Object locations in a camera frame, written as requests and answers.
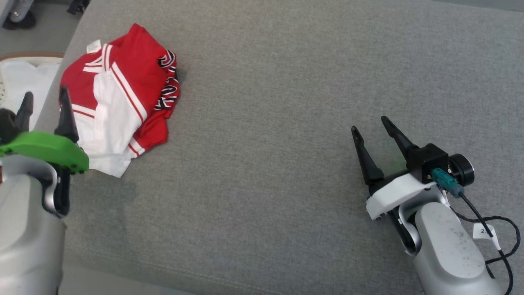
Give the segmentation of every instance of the cable label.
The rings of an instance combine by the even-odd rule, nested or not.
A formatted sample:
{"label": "cable label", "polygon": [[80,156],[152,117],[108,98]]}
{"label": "cable label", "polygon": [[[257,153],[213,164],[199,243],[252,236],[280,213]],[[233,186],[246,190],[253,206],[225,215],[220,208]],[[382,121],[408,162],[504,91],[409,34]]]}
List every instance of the cable label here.
{"label": "cable label", "polygon": [[486,231],[482,223],[473,224],[473,238],[491,240],[493,242],[493,245],[495,245],[495,248],[497,248],[497,250],[500,250],[500,246],[498,244],[498,239],[497,239],[497,234],[495,233],[495,228],[493,227],[493,225],[488,224],[487,226],[489,230],[492,232],[493,238],[491,238],[488,235],[488,232]]}

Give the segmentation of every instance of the black knob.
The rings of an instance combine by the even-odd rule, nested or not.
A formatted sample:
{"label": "black knob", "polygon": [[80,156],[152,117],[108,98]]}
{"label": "black knob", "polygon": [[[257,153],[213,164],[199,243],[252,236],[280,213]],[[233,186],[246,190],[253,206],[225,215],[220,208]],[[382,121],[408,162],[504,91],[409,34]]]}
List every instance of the black knob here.
{"label": "black knob", "polygon": [[0,109],[0,144],[7,144],[20,134],[15,120],[15,113],[8,109]]}
{"label": "black knob", "polygon": [[470,161],[461,154],[449,157],[450,168],[453,177],[462,185],[470,185],[475,180],[475,169]]}

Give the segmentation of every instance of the round motor joint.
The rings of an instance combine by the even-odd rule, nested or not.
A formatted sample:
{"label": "round motor joint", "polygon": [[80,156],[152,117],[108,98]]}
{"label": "round motor joint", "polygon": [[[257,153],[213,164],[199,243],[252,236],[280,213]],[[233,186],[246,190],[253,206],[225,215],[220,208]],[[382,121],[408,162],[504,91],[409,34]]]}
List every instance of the round motor joint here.
{"label": "round motor joint", "polygon": [[449,157],[449,161],[451,173],[460,185],[470,185],[475,181],[475,169],[466,157],[454,154]]}

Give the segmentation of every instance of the teal connector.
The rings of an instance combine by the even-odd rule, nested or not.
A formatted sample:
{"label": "teal connector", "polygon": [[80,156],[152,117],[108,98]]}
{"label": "teal connector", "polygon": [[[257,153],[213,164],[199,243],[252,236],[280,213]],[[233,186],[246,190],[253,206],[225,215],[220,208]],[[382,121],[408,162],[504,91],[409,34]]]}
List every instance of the teal connector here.
{"label": "teal connector", "polygon": [[431,178],[433,178],[433,181],[438,185],[449,191],[455,198],[460,198],[460,193],[464,192],[464,187],[458,184],[456,179],[440,168],[436,168],[431,172]]}

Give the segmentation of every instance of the chair wheel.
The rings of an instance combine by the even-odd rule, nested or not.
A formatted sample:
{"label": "chair wheel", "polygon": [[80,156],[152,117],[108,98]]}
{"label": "chair wheel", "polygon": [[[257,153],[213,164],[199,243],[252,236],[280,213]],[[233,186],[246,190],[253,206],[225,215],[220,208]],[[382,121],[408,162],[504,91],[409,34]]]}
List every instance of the chair wheel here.
{"label": "chair wheel", "polygon": [[21,21],[15,23],[14,21],[10,20],[9,17],[5,20],[2,27],[6,30],[15,30],[15,29],[31,29],[34,26],[36,26],[36,18],[35,15],[28,11],[24,19]]}

